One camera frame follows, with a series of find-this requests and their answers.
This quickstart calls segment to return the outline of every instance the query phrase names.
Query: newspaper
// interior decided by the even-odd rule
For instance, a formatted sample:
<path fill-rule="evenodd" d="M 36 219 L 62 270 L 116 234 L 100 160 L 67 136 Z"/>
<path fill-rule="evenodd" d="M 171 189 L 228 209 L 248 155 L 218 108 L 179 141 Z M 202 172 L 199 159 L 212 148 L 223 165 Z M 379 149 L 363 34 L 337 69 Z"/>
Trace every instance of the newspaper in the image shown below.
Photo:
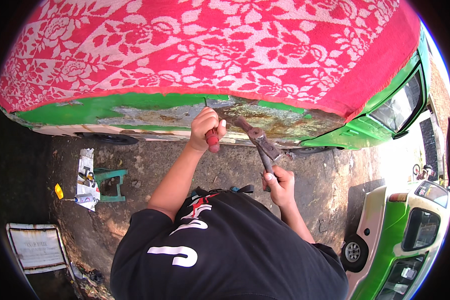
<path fill-rule="evenodd" d="M 85 176 L 91 175 L 94 177 L 94 149 L 81 149 L 80 159 L 78 160 L 78 172 L 85 174 Z M 79 184 L 78 181 L 84 181 L 77 173 L 77 195 L 91 194 L 93 201 L 85 203 L 77 203 L 83 207 L 95 212 L 95 205 L 100 201 L 100 190 L 97 184 L 94 182 L 93 186 L 86 186 Z"/>

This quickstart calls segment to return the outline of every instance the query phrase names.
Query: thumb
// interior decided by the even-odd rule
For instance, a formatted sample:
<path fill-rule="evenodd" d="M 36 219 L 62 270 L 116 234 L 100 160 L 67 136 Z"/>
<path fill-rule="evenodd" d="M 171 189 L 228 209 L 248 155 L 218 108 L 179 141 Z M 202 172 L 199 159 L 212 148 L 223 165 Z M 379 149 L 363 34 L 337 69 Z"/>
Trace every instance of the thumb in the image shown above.
<path fill-rule="evenodd" d="M 217 127 L 217 135 L 218 135 L 218 139 L 220 140 L 221 138 L 223 138 L 223 136 L 227 133 L 227 121 L 225 121 L 224 119 L 220 121 L 220 123 L 218 123 L 218 127 Z"/>
<path fill-rule="evenodd" d="M 270 187 L 271 190 L 276 189 L 280 187 L 280 184 L 278 184 L 277 177 L 275 177 L 272 173 L 265 173 L 263 176 L 265 179 L 265 182 Z"/>

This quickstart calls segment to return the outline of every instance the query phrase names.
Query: taillight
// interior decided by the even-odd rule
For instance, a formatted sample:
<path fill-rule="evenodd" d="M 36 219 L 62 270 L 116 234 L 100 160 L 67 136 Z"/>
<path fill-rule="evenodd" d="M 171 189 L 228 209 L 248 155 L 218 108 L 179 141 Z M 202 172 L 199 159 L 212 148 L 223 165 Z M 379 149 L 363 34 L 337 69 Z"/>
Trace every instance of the taillight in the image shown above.
<path fill-rule="evenodd" d="M 388 201 L 390 202 L 405 202 L 407 201 L 407 193 L 401 192 L 397 194 L 391 194 L 388 197 Z"/>

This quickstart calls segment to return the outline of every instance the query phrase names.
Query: dirt ground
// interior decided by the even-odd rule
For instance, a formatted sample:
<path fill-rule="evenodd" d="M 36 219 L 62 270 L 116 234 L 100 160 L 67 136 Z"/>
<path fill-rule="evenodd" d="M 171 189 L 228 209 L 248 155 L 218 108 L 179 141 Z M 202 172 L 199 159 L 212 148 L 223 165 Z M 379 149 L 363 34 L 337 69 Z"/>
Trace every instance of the dirt ground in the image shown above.
<path fill-rule="evenodd" d="M 62 229 L 70 261 L 80 263 L 87 270 L 102 271 L 108 287 L 113 256 L 127 231 L 131 215 L 147 207 L 152 192 L 183 147 L 185 143 L 177 141 L 140 141 L 131 146 L 116 146 L 78 138 L 52 139 L 47 187 L 53 201 L 52 213 Z M 61 185 L 65 198 L 75 195 L 82 148 L 95 149 L 95 168 L 128 170 L 121 186 L 126 201 L 98 203 L 96 212 L 92 212 L 72 201 L 57 199 L 53 191 L 56 183 Z M 384 183 L 376 161 L 377 150 L 367 148 L 309 154 L 293 161 L 285 156 L 277 163 L 295 173 L 295 199 L 315 241 L 340 252 L 344 235 L 358 226 L 365 193 Z M 251 196 L 280 216 L 270 195 L 261 191 L 262 171 L 263 165 L 254 147 L 222 145 L 220 152 L 204 154 L 192 189 L 197 186 L 206 190 L 228 189 L 253 184 L 256 191 Z M 138 188 L 132 186 L 137 181 L 140 182 Z M 101 188 L 102 193 L 107 189 L 116 190 L 106 183 Z"/>

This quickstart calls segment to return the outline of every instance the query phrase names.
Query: yellow object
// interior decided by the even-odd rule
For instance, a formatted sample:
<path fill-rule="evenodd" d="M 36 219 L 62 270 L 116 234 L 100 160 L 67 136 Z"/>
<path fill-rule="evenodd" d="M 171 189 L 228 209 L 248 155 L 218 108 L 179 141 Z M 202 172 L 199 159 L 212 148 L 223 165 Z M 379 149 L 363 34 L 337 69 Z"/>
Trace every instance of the yellow object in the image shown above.
<path fill-rule="evenodd" d="M 63 191 L 58 183 L 55 185 L 55 194 L 58 196 L 59 200 L 63 198 Z"/>

